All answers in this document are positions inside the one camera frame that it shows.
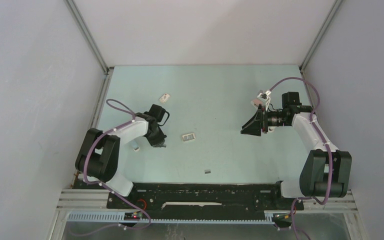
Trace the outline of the light blue stapler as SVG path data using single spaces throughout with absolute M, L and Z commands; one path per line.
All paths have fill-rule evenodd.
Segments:
M 129 144 L 135 152 L 140 151 L 140 147 L 135 140 L 130 141 Z

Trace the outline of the white stapler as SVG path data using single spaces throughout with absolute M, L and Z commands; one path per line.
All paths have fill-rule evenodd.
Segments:
M 276 126 L 270 126 L 268 127 L 267 132 L 272 133 L 275 129 L 276 129 Z

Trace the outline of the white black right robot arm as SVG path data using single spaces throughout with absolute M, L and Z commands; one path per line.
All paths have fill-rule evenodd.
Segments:
M 268 100 L 261 97 L 251 101 L 255 114 L 242 127 L 242 135 L 260 137 L 278 127 L 292 127 L 299 135 L 307 159 L 297 180 L 282 181 L 280 190 L 271 194 L 271 204 L 284 209 L 291 198 L 343 198 L 349 186 L 352 156 L 332 144 L 312 113 L 303 105 L 298 92 L 282 94 L 282 108 L 268 110 Z

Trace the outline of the white staple tray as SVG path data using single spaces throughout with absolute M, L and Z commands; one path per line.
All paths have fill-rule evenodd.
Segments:
M 195 133 L 187 133 L 187 134 L 183 134 L 181 136 L 181 139 L 183 142 L 190 142 L 190 141 L 194 141 L 196 139 L 196 135 Z

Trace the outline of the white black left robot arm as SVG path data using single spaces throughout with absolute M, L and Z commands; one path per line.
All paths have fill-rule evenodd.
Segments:
M 124 176 L 119 165 L 120 148 L 144 137 L 153 148 L 165 148 L 166 135 L 161 127 L 170 118 L 170 113 L 160 105 L 153 104 L 144 113 L 113 129 L 102 131 L 90 128 L 84 137 L 75 161 L 75 168 L 83 173 L 88 184 L 102 184 L 118 193 L 118 201 L 125 208 L 133 208 L 138 194 L 132 191 L 134 184 Z

